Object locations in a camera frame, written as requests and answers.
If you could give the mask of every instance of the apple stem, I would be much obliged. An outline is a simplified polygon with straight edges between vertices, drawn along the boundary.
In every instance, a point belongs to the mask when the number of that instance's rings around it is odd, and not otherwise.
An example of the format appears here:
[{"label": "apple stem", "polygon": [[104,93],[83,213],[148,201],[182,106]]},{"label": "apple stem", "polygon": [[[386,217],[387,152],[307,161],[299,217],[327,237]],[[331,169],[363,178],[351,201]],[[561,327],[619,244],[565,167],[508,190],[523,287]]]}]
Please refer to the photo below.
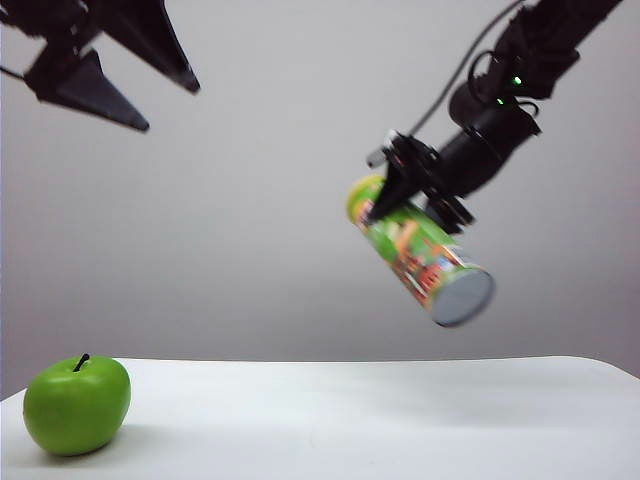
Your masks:
[{"label": "apple stem", "polygon": [[74,372],[79,372],[80,371],[80,367],[82,367],[82,364],[84,362],[86,362],[87,360],[89,360],[89,358],[91,358],[89,356],[88,353],[83,353],[82,357],[80,357],[80,361],[78,362],[78,365],[76,365],[76,368],[73,369]]}]

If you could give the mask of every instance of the gray wall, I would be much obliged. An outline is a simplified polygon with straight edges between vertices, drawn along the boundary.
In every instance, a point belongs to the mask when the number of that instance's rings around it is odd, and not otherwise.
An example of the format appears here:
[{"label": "gray wall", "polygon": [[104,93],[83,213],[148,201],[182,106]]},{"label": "gray wall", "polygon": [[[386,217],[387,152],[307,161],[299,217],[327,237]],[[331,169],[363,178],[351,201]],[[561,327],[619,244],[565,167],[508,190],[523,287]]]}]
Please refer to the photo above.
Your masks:
[{"label": "gray wall", "polygon": [[[364,156],[407,129],[507,2],[170,1],[191,97],[107,38],[140,135],[3,80],[3,395],[55,360],[595,357],[640,375],[640,3],[582,45],[543,135],[467,202],[498,282],[432,323],[346,220]],[[486,43],[492,45],[493,35]],[[37,44],[3,36],[3,64]],[[442,145],[443,110],[419,138]]]}]

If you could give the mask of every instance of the cylindrical can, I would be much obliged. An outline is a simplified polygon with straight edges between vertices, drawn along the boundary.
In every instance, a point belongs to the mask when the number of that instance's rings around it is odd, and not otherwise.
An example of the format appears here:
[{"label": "cylindrical can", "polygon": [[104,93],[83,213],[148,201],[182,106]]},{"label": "cylindrical can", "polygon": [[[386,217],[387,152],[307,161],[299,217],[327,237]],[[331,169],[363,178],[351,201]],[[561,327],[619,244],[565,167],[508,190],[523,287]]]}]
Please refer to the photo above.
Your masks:
[{"label": "cylindrical can", "polygon": [[472,319],[491,300],[493,277],[413,204],[366,225],[364,218],[383,184],[382,177],[371,175],[352,187],[349,219],[438,325],[451,327]]}]

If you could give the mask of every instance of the green apple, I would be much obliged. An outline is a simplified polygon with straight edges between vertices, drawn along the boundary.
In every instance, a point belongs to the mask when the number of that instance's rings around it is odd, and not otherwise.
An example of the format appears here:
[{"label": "green apple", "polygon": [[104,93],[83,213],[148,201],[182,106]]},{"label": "green apple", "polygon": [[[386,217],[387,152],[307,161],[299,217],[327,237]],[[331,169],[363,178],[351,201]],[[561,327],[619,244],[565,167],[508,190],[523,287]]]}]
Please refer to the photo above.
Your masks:
[{"label": "green apple", "polygon": [[85,353],[36,375],[24,396],[24,422],[43,449],[79,455],[113,438],[130,399],[125,368],[112,358]]}]

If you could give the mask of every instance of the white table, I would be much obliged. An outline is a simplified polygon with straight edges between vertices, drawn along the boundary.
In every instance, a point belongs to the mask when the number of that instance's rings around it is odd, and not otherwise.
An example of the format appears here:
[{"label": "white table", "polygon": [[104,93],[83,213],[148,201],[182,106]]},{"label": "white table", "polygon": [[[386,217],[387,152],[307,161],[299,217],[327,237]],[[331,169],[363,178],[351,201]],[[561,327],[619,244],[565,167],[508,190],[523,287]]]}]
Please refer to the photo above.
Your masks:
[{"label": "white table", "polygon": [[44,453],[3,401],[2,479],[640,479],[640,381],[593,360],[121,361],[92,454]]}]

